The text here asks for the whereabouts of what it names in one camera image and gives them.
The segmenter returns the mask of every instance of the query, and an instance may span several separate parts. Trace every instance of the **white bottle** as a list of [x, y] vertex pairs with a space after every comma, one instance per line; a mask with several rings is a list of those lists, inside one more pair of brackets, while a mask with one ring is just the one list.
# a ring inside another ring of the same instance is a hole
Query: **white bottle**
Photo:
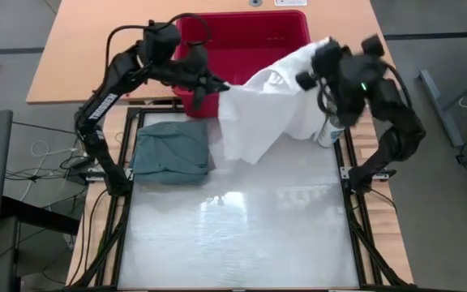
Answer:
[[[336, 106], [330, 101], [327, 102], [327, 108], [332, 112], [336, 112]], [[328, 116], [317, 139], [318, 144], [326, 148], [331, 147], [340, 138], [344, 129], [336, 115]]]

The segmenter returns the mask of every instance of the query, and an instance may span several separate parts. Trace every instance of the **teal folded cloth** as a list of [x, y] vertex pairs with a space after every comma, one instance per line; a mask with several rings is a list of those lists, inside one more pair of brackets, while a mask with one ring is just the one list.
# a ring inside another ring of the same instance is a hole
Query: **teal folded cloth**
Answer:
[[207, 124], [159, 122], [140, 129], [131, 167], [135, 181], [201, 183], [208, 174]]

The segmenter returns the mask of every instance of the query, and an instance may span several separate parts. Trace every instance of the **light wood tabletop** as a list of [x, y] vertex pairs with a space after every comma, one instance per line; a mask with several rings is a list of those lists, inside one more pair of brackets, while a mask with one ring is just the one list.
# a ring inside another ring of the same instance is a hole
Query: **light wood tabletop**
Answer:
[[[183, 12], [231, 12], [300, 10], [307, 17], [312, 41], [332, 36], [353, 51], [361, 41], [379, 29], [369, 0], [314, 0], [307, 6], [280, 7], [264, 0], [252, 7], [248, 0], [63, 0], [49, 34], [41, 62], [28, 93], [31, 104], [84, 102], [96, 89], [104, 75], [105, 43], [109, 33], [124, 24], [145, 25], [150, 19], [168, 21]], [[115, 35], [111, 58], [142, 38], [140, 30]], [[385, 46], [385, 59], [391, 62]], [[124, 98], [145, 101], [150, 98], [173, 97], [171, 88], [155, 81], [141, 86]]]
[[[127, 106], [115, 106], [107, 113], [105, 119], [104, 134], [109, 144], [111, 156], [115, 160], [118, 159], [118, 154], [120, 152], [120, 143], [118, 141], [122, 138], [120, 133], [123, 132], [123, 128], [125, 125], [126, 112]], [[358, 163], [361, 164], [376, 150], [378, 145], [374, 131], [374, 126], [372, 124], [372, 118], [369, 113], [364, 113], [358, 125], [352, 129], [352, 133]], [[134, 138], [135, 136], [131, 135], [131, 141], [129, 145], [133, 144]], [[131, 157], [131, 155], [132, 148], [129, 149], [127, 156]], [[390, 188], [387, 182], [375, 182], [373, 184], [373, 187], [377, 191], [386, 195], [388, 198], [392, 198]], [[67, 283], [71, 282], [71, 279], [73, 278], [73, 275], [77, 270], [77, 267], [79, 266], [81, 252], [83, 255], [82, 264], [81, 267], [78, 269], [75, 280], [78, 279], [78, 277], [80, 277], [84, 272], [84, 262], [86, 256], [88, 255], [88, 264], [90, 264], [94, 259], [96, 252], [98, 251], [99, 241], [104, 232], [105, 223], [107, 220], [110, 197], [108, 195], [103, 195], [102, 198], [98, 201], [98, 205], [95, 208], [95, 213], [92, 219], [91, 242], [88, 248], [88, 231], [90, 230], [89, 214], [92, 211], [99, 194], [104, 189], [105, 184], [103, 182], [95, 182], [91, 184], [88, 189], [86, 206], [84, 210], [86, 216], [84, 216], [84, 220], [81, 221], [81, 224], [84, 224], [85, 231], [84, 251], [82, 249], [83, 228], [81, 226], [79, 228], [79, 234], [77, 236], [73, 257], [71, 260], [70, 271], [66, 280]], [[374, 235], [376, 247], [381, 252], [384, 259], [403, 280], [407, 282], [413, 282], [412, 274], [409, 268], [409, 262], [405, 253], [403, 239], [401, 237], [401, 230], [397, 221], [394, 208], [387, 201], [372, 193], [366, 194], [366, 205], [368, 208], [368, 214], [371, 221], [371, 228]], [[370, 261], [368, 258], [368, 254], [365, 252], [365, 249], [363, 247], [362, 254], [365, 262], [364, 268], [366, 270], [367, 281], [369, 283], [372, 283], [371, 267], [369, 265]], [[112, 267], [114, 263], [114, 251], [112, 251], [109, 254], [107, 263], [108, 264], [106, 265], [104, 278], [105, 284], [110, 283]]]

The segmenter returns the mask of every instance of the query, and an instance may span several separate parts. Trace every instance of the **gray tiled floor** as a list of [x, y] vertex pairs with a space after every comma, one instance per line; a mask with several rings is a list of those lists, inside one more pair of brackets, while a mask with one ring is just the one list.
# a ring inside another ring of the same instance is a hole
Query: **gray tiled floor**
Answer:
[[[467, 32], [467, 0], [371, 1], [385, 34]], [[56, 11], [60, 1], [49, 3]], [[0, 0], [0, 49], [44, 46], [53, 21], [54, 13], [41, 0]], [[465, 74], [467, 63], [460, 60], [467, 60], [467, 39], [389, 41], [388, 46], [428, 133], [411, 160], [394, 165], [399, 173], [391, 181], [414, 280], [420, 286], [467, 290], [467, 173], [455, 162], [456, 150], [450, 146], [431, 102], [415, 79], [418, 70], [427, 67], [449, 79]], [[77, 105], [25, 103], [39, 59], [39, 54], [0, 55], [0, 110], [14, 110], [19, 122], [71, 131], [71, 117]], [[381, 123], [376, 127], [378, 132], [386, 128]], [[8, 169], [21, 170], [40, 163], [40, 157], [30, 154], [35, 140], [44, 140], [50, 151], [56, 151], [72, 147], [74, 136], [14, 125]], [[67, 155], [49, 157], [45, 167], [55, 168]], [[48, 204], [61, 184], [61, 180], [35, 184], [27, 202]], [[20, 198], [25, 187], [26, 183], [7, 182], [6, 194]], [[59, 199], [79, 189], [69, 182]], [[59, 208], [66, 210], [69, 206]], [[33, 231], [33, 227], [24, 226], [23, 236]], [[40, 248], [35, 247], [37, 243], [41, 243]], [[44, 267], [62, 255], [48, 275], [60, 281], [65, 279], [71, 254], [62, 254], [66, 244], [59, 234], [44, 233], [22, 248], [27, 263], [21, 273], [34, 264]], [[24, 286], [27, 291], [58, 285], [33, 275], [25, 278]]]

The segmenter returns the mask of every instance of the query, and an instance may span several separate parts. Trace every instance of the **red bin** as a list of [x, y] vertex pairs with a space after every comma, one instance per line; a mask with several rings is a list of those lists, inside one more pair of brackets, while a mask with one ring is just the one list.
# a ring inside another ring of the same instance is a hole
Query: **red bin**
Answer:
[[[306, 16], [301, 11], [263, 11], [199, 14], [210, 27], [212, 39], [205, 45], [208, 65], [218, 77], [231, 84], [244, 84], [257, 71], [310, 43]], [[176, 23], [182, 44], [202, 41], [206, 30], [190, 17]], [[184, 58], [187, 45], [176, 48], [174, 57]], [[185, 112], [193, 118], [217, 117], [219, 94], [205, 97], [199, 109], [192, 109], [193, 93], [175, 88]]]

